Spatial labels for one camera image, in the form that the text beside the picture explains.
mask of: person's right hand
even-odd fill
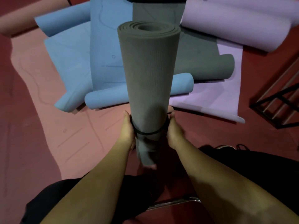
[[[174,150],[177,149],[177,145],[180,140],[185,139],[184,131],[182,127],[176,122],[174,112],[170,114],[170,122],[167,130],[168,144]]]

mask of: red floor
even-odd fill
[[[0,15],[35,0],[4,0]],[[249,101],[277,78],[286,65],[299,54],[299,27],[292,29],[275,52],[265,56],[244,48],[239,116],[245,124],[232,124],[209,117],[177,112],[177,120],[188,139],[196,146],[238,143],[261,151],[299,161],[298,128],[276,130],[249,109]],[[25,204],[45,186],[61,179],[52,157],[39,117],[28,89],[10,62],[10,39],[0,35],[0,223],[19,223]],[[161,200],[194,193],[173,151],[164,156],[166,190]],[[129,158],[127,174],[140,173],[134,154]],[[189,203],[141,214],[131,223],[211,223],[202,205]]]

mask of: person's left arm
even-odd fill
[[[130,116],[109,153],[58,202],[41,224],[108,224],[112,221],[129,152],[135,145]]]

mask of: person's right arm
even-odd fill
[[[299,217],[271,194],[191,144],[174,113],[167,139],[215,223],[299,223]]]

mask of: black pants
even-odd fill
[[[255,182],[299,215],[298,162],[247,150],[202,149],[202,151]],[[21,224],[39,224],[81,179],[62,180],[46,187],[26,205]],[[146,211],[151,200],[151,194],[142,178],[126,175],[112,223],[122,223]]]

